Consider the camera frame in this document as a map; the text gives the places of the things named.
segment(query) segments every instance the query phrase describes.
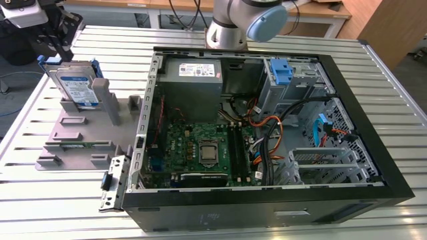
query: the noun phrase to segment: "red wire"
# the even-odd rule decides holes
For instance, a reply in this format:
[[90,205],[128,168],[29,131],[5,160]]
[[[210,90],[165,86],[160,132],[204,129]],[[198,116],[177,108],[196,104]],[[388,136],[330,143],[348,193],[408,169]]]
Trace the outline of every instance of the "red wire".
[[322,147],[322,146],[325,145],[325,143],[326,143],[326,137],[328,137],[328,135],[324,135],[324,136],[322,136],[318,147]]

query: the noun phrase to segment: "gray 3d printed holder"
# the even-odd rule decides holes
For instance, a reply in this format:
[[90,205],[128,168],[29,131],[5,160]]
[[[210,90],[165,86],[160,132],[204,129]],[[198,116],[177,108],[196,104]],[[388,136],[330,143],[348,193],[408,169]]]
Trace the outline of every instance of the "gray 3d printed holder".
[[117,99],[108,86],[108,79],[94,78],[97,109],[60,102],[62,111],[36,161],[38,171],[105,170],[114,156],[132,155],[141,99],[138,95]]

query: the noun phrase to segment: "blue drive bay latch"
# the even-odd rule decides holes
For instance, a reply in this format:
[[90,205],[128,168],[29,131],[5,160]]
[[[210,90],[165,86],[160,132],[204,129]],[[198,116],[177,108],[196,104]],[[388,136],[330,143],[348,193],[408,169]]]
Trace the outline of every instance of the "blue drive bay latch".
[[274,84],[288,85],[292,80],[292,67],[285,59],[270,59],[270,72],[274,76]]

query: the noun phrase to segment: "metal bracket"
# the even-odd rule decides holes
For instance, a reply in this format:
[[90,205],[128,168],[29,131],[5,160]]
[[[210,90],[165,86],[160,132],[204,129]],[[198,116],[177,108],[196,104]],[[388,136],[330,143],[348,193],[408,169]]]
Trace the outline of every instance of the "metal bracket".
[[101,180],[102,189],[100,198],[100,213],[122,212],[121,201],[126,188],[126,179],[130,166],[130,159],[125,156],[116,156],[110,160],[109,169]]

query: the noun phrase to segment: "hard drive label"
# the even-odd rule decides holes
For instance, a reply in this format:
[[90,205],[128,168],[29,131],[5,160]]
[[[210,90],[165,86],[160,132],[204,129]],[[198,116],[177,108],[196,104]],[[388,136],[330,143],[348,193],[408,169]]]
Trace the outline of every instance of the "hard drive label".
[[96,106],[98,99],[90,89],[90,81],[84,76],[61,76],[62,86],[76,104],[80,106]]

